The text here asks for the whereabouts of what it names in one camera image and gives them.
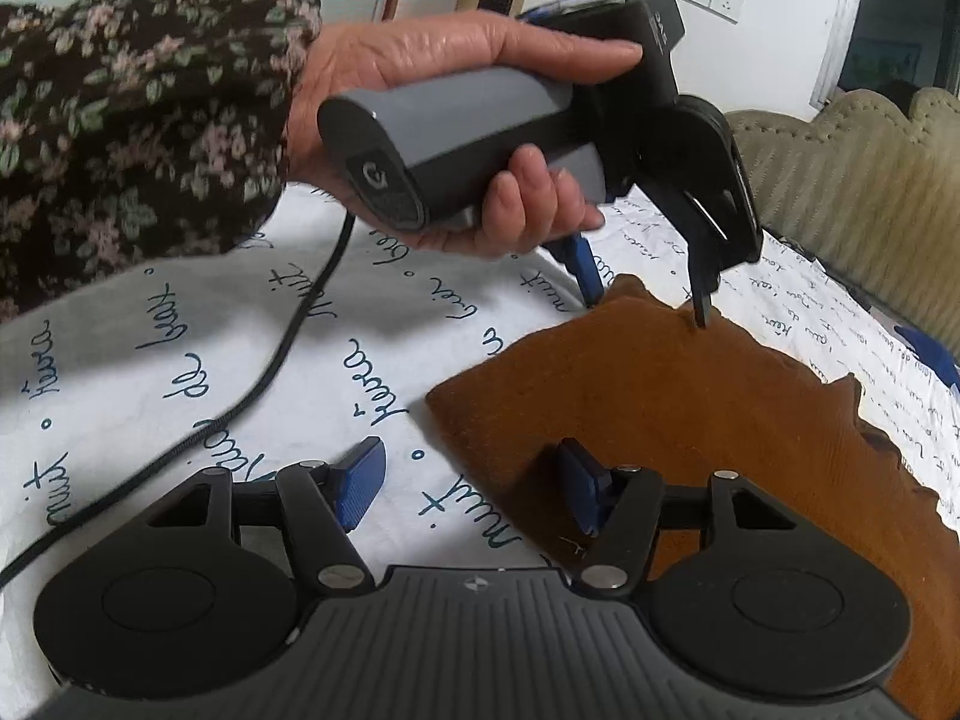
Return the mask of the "floral sleeve left forearm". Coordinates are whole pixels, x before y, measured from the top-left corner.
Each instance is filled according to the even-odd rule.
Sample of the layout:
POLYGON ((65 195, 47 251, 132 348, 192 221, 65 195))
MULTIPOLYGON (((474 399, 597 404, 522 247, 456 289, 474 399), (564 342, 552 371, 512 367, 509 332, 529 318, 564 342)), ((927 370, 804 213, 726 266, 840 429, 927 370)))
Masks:
POLYGON ((321 26, 320 0, 5 5, 3 317, 249 238, 321 26))

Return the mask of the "person's left hand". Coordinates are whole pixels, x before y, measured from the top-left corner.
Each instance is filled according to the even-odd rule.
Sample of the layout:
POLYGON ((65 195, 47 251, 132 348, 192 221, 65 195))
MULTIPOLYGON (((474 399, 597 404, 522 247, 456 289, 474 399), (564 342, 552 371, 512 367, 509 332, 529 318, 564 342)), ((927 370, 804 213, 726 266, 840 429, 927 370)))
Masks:
MULTIPOLYGON (((306 52, 286 122, 288 179, 329 193, 350 213, 382 231, 327 158, 317 130, 320 103, 348 89, 384 89, 492 65, 520 68, 562 82, 597 85, 641 62, 630 41, 597 41, 524 25, 491 11, 461 11, 381 23, 334 23, 306 52)), ((512 155, 494 177, 482 224, 466 231, 396 232, 413 249, 499 259, 605 224, 568 171, 553 171, 535 146, 512 155)))

